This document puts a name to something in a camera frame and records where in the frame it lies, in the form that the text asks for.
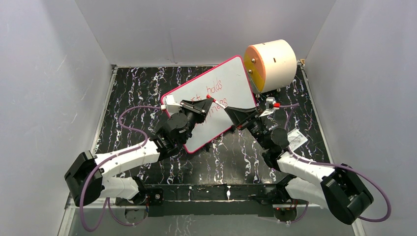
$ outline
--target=whiteboard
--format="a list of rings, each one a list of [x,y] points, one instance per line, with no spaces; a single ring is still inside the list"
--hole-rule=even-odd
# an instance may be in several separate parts
[[[252,108],[256,106],[252,89],[243,61],[240,56],[235,56],[211,70],[187,81],[183,85],[164,94],[161,97],[165,104],[165,96],[173,95],[177,103],[182,100],[203,100],[207,94],[225,106]],[[188,153],[193,153],[204,144],[215,139],[232,126],[232,121],[226,112],[215,103],[212,103],[206,120],[197,124],[193,129],[193,136],[184,145]]]

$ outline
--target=marble tabletop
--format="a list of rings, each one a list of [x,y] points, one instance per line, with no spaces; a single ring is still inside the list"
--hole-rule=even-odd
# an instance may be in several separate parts
[[[96,143],[96,153],[111,152],[143,141],[139,133],[120,127],[117,122],[119,115],[137,105],[160,106],[163,94],[211,68],[118,68]],[[319,162],[329,162],[300,66],[288,87],[280,92],[261,94],[256,100],[261,107],[265,107],[265,99],[270,96],[274,96],[283,105],[300,104],[290,120],[289,130],[299,129],[308,142],[296,152]],[[267,126],[283,127],[289,112],[290,108],[276,111],[268,118]],[[151,135],[167,119],[167,115],[161,111],[144,109],[129,113],[124,124]],[[146,184],[247,184],[276,183],[286,175],[264,163],[262,148],[247,130],[227,132],[213,140],[211,146],[208,152],[199,150],[193,154],[186,153],[182,148],[178,155],[134,168],[120,176],[140,176]]]

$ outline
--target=metal frame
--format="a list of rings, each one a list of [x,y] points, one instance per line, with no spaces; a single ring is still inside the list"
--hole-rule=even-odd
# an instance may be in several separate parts
[[[304,66],[302,65],[302,63],[300,61],[297,62],[297,65],[299,65],[301,67],[301,71],[302,71],[302,74],[303,74],[303,79],[304,79],[304,81],[307,85],[307,91],[310,94],[310,100],[311,100],[311,103],[313,105],[313,110],[314,110],[314,113],[316,114],[317,122],[319,124],[319,129],[320,129],[320,132],[322,134],[323,141],[325,143],[326,151],[328,152],[329,161],[330,161],[330,163],[333,163],[331,153],[329,152],[328,143],[326,141],[326,138],[325,138],[325,135],[324,135],[324,132],[323,132],[323,129],[322,129],[322,125],[320,123],[320,118],[318,116],[317,109],[316,109],[316,106],[315,106],[314,101],[313,101],[313,97],[311,96],[310,85],[308,83],[308,78],[307,78],[307,75],[305,73]],[[213,65],[181,65],[181,64],[176,64],[176,65],[169,65],[169,66],[213,66]],[[111,78],[110,78],[109,89],[107,90],[107,94],[106,94],[106,98],[105,98],[105,106],[103,107],[103,112],[100,115],[100,118],[99,118],[99,121],[98,121],[98,124],[97,124],[97,129],[96,129],[96,132],[95,132],[95,135],[94,135],[94,140],[91,144],[91,149],[90,150],[92,152],[94,152],[94,150],[95,150],[95,146],[96,146],[98,137],[100,135],[100,131],[101,131],[101,127],[102,127],[102,124],[103,124],[104,116],[106,115],[107,104],[110,100],[110,95],[112,93],[113,84],[114,84],[114,81],[116,79],[117,70],[119,68],[126,68],[126,67],[131,67],[131,66],[120,66],[120,67],[118,67],[118,66],[114,65],[112,75],[111,75]],[[111,204],[115,206],[116,199],[112,198],[110,201],[111,201]],[[94,203],[86,206],[85,208],[102,208],[103,203],[104,203],[104,199],[98,199]],[[288,207],[289,205],[279,205],[279,206],[280,207]],[[311,205],[309,205],[309,207],[320,207],[320,206],[316,205],[316,204],[311,204]],[[75,206],[75,203],[72,200],[72,198],[68,197],[68,204],[66,205],[66,208],[65,208],[65,212],[64,212],[64,216],[62,218],[62,222],[61,222],[60,230],[58,232],[58,236],[67,236],[67,235],[69,235],[69,231],[71,229],[71,224],[72,224],[72,221],[73,221],[73,218],[74,218],[74,213],[75,213],[76,208],[77,207]],[[123,206],[123,208],[126,208],[126,209],[143,209],[144,207],[143,206]],[[355,233],[356,236],[365,236],[365,231],[363,229],[361,220],[357,219],[352,224],[352,227],[353,227],[353,230],[354,230],[354,233]]]

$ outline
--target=red whiteboard border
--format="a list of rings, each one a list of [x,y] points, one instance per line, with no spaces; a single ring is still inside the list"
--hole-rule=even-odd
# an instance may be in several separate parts
[[[239,55],[236,55],[236,56],[234,56],[234,57],[232,57],[232,58],[229,58],[229,59],[227,59],[226,61],[224,61],[224,62],[220,63],[219,65],[217,65],[217,66],[213,67],[212,69],[210,69],[210,70],[208,70],[208,71],[204,72],[203,74],[201,74],[201,75],[199,75],[199,76],[195,77],[194,79],[189,80],[189,81],[185,82],[184,84],[182,84],[182,85],[180,85],[180,86],[176,87],[175,89],[173,89],[173,90],[169,91],[168,93],[166,93],[166,94],[162,95],[162,97],[161,97],[161,104],[164,104],[164,98],[165,98],[167,95],[169,95],[170,93],[172,93],[173,91],[175,91],[175,90],[179,89],[180,87],[182,87],[182,86],[184,86],[184,85],[186,85],[186,84],[188,84],[188,83],[191,83],[192,81],[194,81],[194,80],[198,79],[200,76],[203,76],[203,75],[205,75],[205,74],[209,73],[210,71],[212,71],[212,70],[216,69],[217,67],[219,67],[219,66],[221,66],[221,65],[223,65],[223,64],[225,64],[225,63],[227,63],[227,62],[229,62],[229,61],[231,61],[231,60],[233,60],[233,59],[235,59],[235,58],[240,58],[240,60],[242,61],[243,69],[245,69],[245,66],[244,66],[244,64],[243,64],[243,59],[242,59],[242,57],[241,57],[241,56],[239,56]],[[249,78],[248,78],[248,76],[247,76],[246,71],[245,71],[245,76],[246,76],[246,79],[247,79],[247,81],[248,81],[249,89],[250,89],[250,91],[251,91],[251,93],[252,93],[253,102],[254,102],[254,103],[255,103],[255,105],[256,105],[256,100],[255,100],[255,97],[253,96],[252,86],[250,85],[250,81],[249,81]],[[220,133],[219,135],[217,135],[216,137],[212,138],[212,139],[211,139],[210,141],[208,141],[207,143],[211,142],[211,141],[212,141],[212,140],[214,140],[214,139],[217,139],[220,135],[222,135],[224,132],[228,131],[229,129],[230,129],[230,127],[229,127],[229,128],[227,128],[225,131],[221,132],[221,133]],[[192,153],[195,153],[196,151],[200,150],[200,148],[202,148],[202,147],[203,147],[204,145],[206,145],[207,143],[204,143],[201,147],[197,148],[197,149],[196,149],[195,151],[193,151],[193,152],[189,152],[186,146],[184,146],[184,148],[185,148],[185,151],[187,151],[188,153],[192,154]]]

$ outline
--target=wall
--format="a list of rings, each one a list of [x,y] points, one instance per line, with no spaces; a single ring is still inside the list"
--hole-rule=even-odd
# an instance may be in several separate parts
[[[364,222],[368,236],[415,235],[417,213],[417,4],[338,0],[306,60],[312,96],[336,162],[386,190],[392,216]],[[373,188],[364,216],[386,212]]]
[[[111,67],[73,0],[0,6],[0,235],[56,235]]]
[[[111,64],[218,64],[285,39],[305,58],[335,0],[76,0]]]

